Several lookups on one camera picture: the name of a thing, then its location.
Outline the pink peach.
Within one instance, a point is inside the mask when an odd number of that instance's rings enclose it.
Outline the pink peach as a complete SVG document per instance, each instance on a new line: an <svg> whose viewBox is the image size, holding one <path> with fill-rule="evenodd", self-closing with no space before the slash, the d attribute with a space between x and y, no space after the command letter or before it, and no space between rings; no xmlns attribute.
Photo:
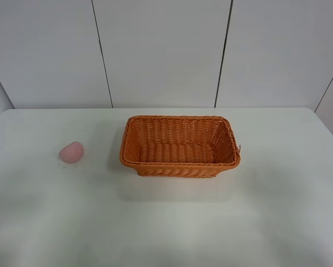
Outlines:
<svg viewBox="0 0 333 267"><path fill-rule="evenodd" d="M73 142L59 152L59 158L67 164L78 162L83 155L84 147L80 142Z"/></svg>

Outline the orange wicker basket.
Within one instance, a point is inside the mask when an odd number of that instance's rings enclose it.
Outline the orange wicker basket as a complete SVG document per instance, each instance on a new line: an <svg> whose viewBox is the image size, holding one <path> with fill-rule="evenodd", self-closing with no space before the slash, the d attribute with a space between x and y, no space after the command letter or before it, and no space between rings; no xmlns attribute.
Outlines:
<svg viewBox="0 0 333 267"><path fill-rule="evenodd" d="M240 148L221 116L130 117L120 162L140 176L215 177L238 167Z"/></svg>

